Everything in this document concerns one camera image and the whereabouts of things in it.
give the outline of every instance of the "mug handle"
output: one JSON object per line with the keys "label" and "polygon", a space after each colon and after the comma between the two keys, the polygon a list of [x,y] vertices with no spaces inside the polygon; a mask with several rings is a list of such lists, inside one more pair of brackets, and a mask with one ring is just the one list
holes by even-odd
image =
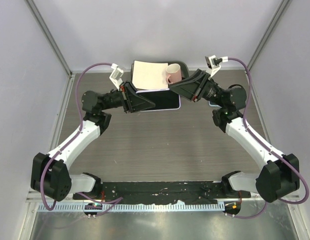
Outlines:
{"label": "mug handle", "polygon": [[171,74],[167,74],[167,76],[166,76],[166,82],[167,82],[167,84],[171,84],[171,82],[170,82],[170,80],[169,80],[169,78],[171,77]]}

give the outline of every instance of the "white ruler strip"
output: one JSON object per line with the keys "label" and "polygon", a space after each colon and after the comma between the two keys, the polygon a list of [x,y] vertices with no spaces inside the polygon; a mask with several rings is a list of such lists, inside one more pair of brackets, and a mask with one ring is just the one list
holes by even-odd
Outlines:
{"label": "white ruler strip", "polygon": [[[82,212],[85,210],[87,202],[59,202],[56,204],[52,212]],[[111,204],[103,204],[103,209],[85,210],[85,212],[102,212],[110,208]],[[109,212],[123,213],[123,212],[206,212],[206,211],[224,211],[225,206],[223,201],[217,204],[198,204],[186,205],[184,202],[168,205],[144,205],[144,204],[118,204]],[[39,204],[37,212],[48,212],[45,206]]]}

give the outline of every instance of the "book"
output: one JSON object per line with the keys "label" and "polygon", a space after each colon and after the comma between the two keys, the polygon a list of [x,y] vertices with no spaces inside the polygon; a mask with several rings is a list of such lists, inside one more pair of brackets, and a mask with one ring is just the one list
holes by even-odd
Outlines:
{"label": "book", "polygon": [[132,83],[141,90],[167,89],[166,68],[168,63],[134,61]]}

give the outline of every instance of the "pink mug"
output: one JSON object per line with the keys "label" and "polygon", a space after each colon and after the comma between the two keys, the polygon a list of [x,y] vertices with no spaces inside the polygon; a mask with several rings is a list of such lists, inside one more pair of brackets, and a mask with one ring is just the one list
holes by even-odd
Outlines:
{"label": "pink mug", "polygon": [[177,63],[168,65],[166,68],[166,82],[174,84],[182,80],[181,66]]}

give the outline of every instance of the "gray wall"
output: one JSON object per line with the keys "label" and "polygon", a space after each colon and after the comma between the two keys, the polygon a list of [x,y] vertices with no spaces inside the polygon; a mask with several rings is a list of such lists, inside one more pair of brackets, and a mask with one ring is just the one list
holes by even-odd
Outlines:
{"label": "gray wall", "polygon": [[46,152],[67,76],[22,0],[0,0],[0,240],[17,239],[32,161]]}
{"label": "gray wall", "polygon": [[[310,188],[310,0],[292,1],[252,76],[272,144],[299,158]],[[300,208],[310,226],[310,197]]]}
{"label": "gray wall", "polygon": [[98,62],[130,68],[136,59],[206,67],[213,54],[248,63],[280,2],[35,0],[73,71]]}

